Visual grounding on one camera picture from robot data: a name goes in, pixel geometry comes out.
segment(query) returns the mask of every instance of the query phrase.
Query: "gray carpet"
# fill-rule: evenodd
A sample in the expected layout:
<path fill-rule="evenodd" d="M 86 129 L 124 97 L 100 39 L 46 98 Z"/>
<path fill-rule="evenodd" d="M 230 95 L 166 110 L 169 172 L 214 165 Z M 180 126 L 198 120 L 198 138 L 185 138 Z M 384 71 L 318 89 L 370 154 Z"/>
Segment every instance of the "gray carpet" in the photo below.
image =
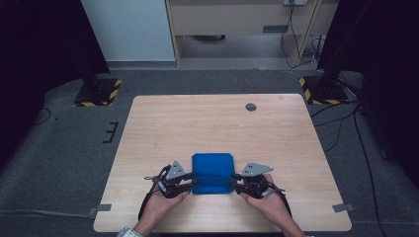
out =
<path fill-rule="evenodd" d="M 114 103 L 94 108 L 73 107 L 81 80 L 55 88 L 45 96 L 46 110 L 40 112 L 35 121 L 37 125 L 28 132 L 0 177 L 0 209 L 87 214 L 90 207 L 96 207 L 101 201 L 132 99 L 137 95 L 302 94 L 297 79 L 315 73 L 264 70 L 114 71 L 113 75 L 123 80 Z M 355 106 L 354 103 L 331 108 L 314 117 L 313 123 L 346 116 Z M 307 107 L 313 114 L 325 106 Z M 372 165 L 384 232 L 387 236 L 417 236 L 419 191 L 403 175 L 397 162 L 381 158 L 366 119 L 357 114 L 357 120 Z M 110 138 L 106 133 L 113 128 L 110 122 L 118 122 L 119 126 L 113 142 L 103 143 Z M 324 149 L 334 144 L 338 128 L 339 122 L 316 128 Z M 353 228 L 345 233 L 306 234 L 380 236 L 368 167 L 352 117 L 343 122 L 338 143 L 326 152 L 326 157 L 344 202 L 352 203 L 356 208 L 349 212 Z M 0 236 L 115 236 L 115 233 L 96 233 L 93 222 L 93 219 L 82 218 L 1 215 Z"/>

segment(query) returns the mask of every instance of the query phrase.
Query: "power outlet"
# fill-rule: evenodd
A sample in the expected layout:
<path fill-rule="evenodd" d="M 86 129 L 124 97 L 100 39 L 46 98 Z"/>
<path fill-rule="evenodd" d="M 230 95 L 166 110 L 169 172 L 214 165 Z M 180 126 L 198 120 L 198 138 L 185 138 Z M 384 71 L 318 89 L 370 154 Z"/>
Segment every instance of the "power outlet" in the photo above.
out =
<path fill-rule="evenodd" d="M 305 6 L 307 5 L 307 0 L 284 0 L 284 5 L 290 6 L 293 3 L 294 6 Z"/>

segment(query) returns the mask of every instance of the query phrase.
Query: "sleeve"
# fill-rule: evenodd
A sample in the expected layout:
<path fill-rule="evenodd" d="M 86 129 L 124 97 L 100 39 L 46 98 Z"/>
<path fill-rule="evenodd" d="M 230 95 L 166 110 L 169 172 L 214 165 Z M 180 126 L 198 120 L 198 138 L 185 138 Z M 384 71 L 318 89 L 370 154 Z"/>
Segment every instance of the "sleeve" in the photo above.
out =
<path fill-rule="evenodd" d="M 138 234 L 131 228 L 124 227 L 124 229 L 122 229 L 120 233 L 118 233 L 117 237 L 143 237 L 143 236 Z"/>

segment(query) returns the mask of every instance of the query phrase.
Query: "wooden table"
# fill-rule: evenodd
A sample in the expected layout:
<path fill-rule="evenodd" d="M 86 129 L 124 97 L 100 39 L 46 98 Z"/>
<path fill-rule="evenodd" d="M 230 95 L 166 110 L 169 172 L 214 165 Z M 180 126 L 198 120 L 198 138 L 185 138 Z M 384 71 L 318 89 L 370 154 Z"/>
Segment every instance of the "wooden table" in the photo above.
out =
<path fill-rule="evenodd" d="M 254 112 L 246 110 L 253 103 Z M 191 172 L 195 153 L 230 153 L 235 171 L 252 161 L 274 167 L 274 181 L 286 190 L 293 218 L 303 231 L 347 231 L 342 203 L 301 95 L 138 96 L 104 191 L 94 228 L 118 232 L 132 227 L 145 194 L 146 176 L 178 160 Z M 236 193 L 189 195 L 156 232 L 277 232 Z"/>

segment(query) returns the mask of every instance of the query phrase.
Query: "hand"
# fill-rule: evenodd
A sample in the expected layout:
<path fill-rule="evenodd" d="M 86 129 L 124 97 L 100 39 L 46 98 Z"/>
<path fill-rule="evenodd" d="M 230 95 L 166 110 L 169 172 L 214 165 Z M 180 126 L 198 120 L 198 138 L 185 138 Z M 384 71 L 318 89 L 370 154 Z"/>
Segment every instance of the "hand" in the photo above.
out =
<path fill-rule="evenodd" d="M 264 174 L 267 182 L 274 183 L 270 174 Z M 304 236 L 299 226 L 293 221 L 286 205 L 281 199 L 280 195 L 275 192 L 270 192 L 266 196 L 256 199 L 244 193 L 240 194 L 244 200 L 258 210 L 260 210 L 265 217 L 276 224 L 287 237 Z"/>
<path fill-rule="evenodd" d="M 144 214 L 133 230 L 142 236 L 148 236 L 156 224 L 172 209 L 175 205 L 182 202 L 189 192 L 184 192 L 173 198 L 166 198 L 155 186 L 154 193 L 151 195 L 144 209 Z"/>

